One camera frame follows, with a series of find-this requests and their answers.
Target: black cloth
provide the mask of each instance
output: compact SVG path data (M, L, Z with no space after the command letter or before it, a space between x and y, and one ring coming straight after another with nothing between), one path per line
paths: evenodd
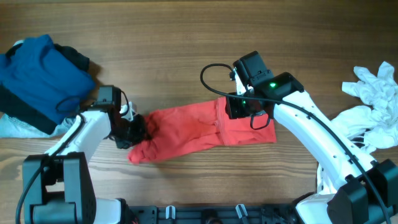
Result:
M54 121L26 104L3 85L0 85L0 111L10 117L18 118L20 121L28 123L45 134L52 134L55 127L57 127Z
M6 57L13 56L16 50L21 46L22 44L17 44L11 47L6 52ZM88 57L77 52L77 50L72 47L63 47L58 44L54 44L54 47L66 59L74 64L74 66L85 72L88 71L88 67L90 64L90 59ZM17 118L20 121L23 121L37 128L39 131L42 131L45 134L52 134L57 127L57 124L54 121L52 121L51 119L46 117L46 115L37 111L33 107L29 106L27 103L25 103L18 96L13 94L3 85L0 85L0 111L6 113L12 118Z
M81 53L79 53L76 49L69 46L61 46L59 44L54 44L55 50L58 50L68 61L85 72L88 71L88 66L90 64L90 59Z

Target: crumpled white cloth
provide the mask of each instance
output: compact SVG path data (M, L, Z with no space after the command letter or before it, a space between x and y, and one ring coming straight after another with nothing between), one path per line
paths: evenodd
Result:
M398 145L398 85L394 81L394 67L383 62L377 77L364 67L354 67L354 73L360 81L343 82L343 92L359 97L372 108L355 106L331 122L348 139L363 138L361 149L368 153Z
M4 114L0 119L0 138L51 138L65 134L74 122L74 118L65 118L55 127L52 134L45 134L17 118Z

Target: wood grain surface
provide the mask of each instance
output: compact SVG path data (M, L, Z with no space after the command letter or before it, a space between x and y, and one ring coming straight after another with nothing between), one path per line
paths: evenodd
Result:
M342 81L357 80L354 66L375 73L384 60L398 66L397 8L394 1L332 0L0 4L0 52L50 34L93 61L98 83L120 87L147 114L217 98L201 85L200 70L257 50L274 74L293 74L332 119L361 104L341 91ZM234 90L225 69L205 79ZM90 161L96 196L158 206L289 202L315 190L317 163L284 127L276 131L276 144L217 147L140 166L103 141ZM22 161L56 141L0 139L0 223L13 222ZM374 156L398 163L396 148Z

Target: red fabric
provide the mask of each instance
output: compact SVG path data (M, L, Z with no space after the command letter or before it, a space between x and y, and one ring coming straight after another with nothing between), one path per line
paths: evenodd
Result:
M142 141L129 153L129 160L159 162L215 146L276 142L274 122L253 130L250 118L229 119L226 98L158 110L146 116L151 140ZM267 115L255 118L254 127L265 125Z

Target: blue cloth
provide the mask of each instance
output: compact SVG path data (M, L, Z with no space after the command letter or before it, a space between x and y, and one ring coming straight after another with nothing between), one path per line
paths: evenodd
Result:
M1 54L0 84L57 124L95 87L88 73L55 50L49 35L26 39L10 58ZM72 100L58 108L64 112L57 111L56 105L68 97Z

